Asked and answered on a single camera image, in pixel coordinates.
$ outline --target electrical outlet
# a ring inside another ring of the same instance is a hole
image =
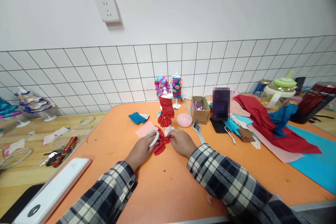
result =
[[[116,0],[95,0],[101,19],[105,23],[121,22]]]

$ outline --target red cloth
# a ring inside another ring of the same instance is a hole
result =
[[[170,138],[164,136],[162,129],[160,129],[158,126],[155,125],[155,127],[158,128],[157,130],[160,133],[159,139],[161,140],[161,143],[155,146],[155,148],[153,149],[154,155],[157,156],[160,155],[165,150],[166,144],[170,143]]]
[[[317,146],[308,143],[288,127],[283,129],[287,137],[275,137],[273,129],[276,124],[271,121],[266,109],[255,97],[239,94],[234,97],[234,100],[250,112],[251,119],[254,121],[253,126],[274,146],[294,153],[322,153]]]
[[[171,125],[171,118],[174,118],[175,112],[173,109],[172,99],[163,98],[159,96],[160,105],[162,107],[161,115],[157,119],[161,127],[168,127]]]

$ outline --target person's left hand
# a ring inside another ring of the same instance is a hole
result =
[[[156,133],[153,132],[148,136],[140,138],[125,159],[126,163],[128,163],[134,172],[147,160],[154,147],[158,145],[158,142],[156,142],[152,147],[149,147],[155,139],[155,136]]]

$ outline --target plaid shirt sleeve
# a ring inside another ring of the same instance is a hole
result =
[[[187,168],[201,186],[223,201],[235,223],[308,223],[244,167],[208,144],[194,151]]]
[[[104,173],[57,223],[116,223],[137,184],[132,168],[120,161]]]

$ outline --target cardboard box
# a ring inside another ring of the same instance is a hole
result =
[[[204,110],[195,110],[194,103],[197,102],[198,107],[203,107]],[[204,96],[192,96],[191,98],[191,117],[192,123],[207,124],[210,114],[210,107],[207,99]]]

